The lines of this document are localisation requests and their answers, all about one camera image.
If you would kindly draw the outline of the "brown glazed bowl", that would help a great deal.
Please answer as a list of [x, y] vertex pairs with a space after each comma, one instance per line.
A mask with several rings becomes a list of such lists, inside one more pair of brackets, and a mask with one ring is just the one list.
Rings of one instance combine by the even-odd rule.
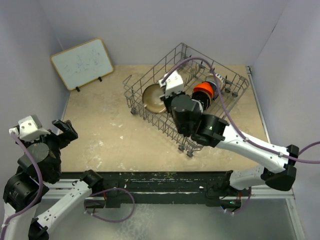
[[149, 85], [142, 94], [143, 107], [154, 114], [166, 111], [164, 102], [161, 100], [163, 90], [158, 84]]

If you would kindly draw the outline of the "black glossy bowl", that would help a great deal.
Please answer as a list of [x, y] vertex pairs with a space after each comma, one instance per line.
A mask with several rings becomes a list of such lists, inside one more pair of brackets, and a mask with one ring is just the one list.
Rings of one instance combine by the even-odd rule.
[[192, 93], [191, 98], [199, 101], [204, 111], [207, 110], [212, 103], [210, 95], [205, 91], [195, 91]]

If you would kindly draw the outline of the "white orange rimmed striped bowl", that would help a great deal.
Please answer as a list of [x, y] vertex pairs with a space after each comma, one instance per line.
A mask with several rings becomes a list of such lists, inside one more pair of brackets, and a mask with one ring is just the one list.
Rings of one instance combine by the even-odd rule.
[[219, 73], [207, 75], [204, 81], [212, 86], [214, 93], [218, 93], [218, 90], [221, 91], [226, 85], [226, 79]]

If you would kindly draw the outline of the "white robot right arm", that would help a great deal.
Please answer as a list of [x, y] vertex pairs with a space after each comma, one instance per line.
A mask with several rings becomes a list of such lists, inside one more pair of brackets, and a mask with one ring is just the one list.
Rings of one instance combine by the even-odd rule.
[[272, 145], [243, 132], [226, 120], [203, 112], [201, 104], [185, 93], [162, 95], [167, 112], [172, 116], [177, 132], [202, 146], [228, 150], [246, 157], [258, 165], [227, 173], [222, 190], [228, 196], [243, 189], [267, 185], [278, 191], [289, 191], [296, 180], [297, 169], [285, 155], [295, 156], [298, 148]]

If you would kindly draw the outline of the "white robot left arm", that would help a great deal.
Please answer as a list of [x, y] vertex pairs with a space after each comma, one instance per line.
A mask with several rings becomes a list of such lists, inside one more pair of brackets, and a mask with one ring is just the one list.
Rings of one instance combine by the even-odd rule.
[[103, 178], [87, 170], [72, 183], [65, 196], [44, 213], [35, 215], [42, 198], [49, 192], [46, 184], [55, 184], [61, 179], [61, 149], [78, 138], [70, 120], [56, 119], [52, 124], [61, 130], [60, 134], [45, 129], [36, 115], [19, 120], [17, 126], [9, 129], [9, 135], [24, 154], [17, 161], [16, 173], [4, 187], [2, 240], [48, 240], [59, 221], [74, 207], [103, 191]]

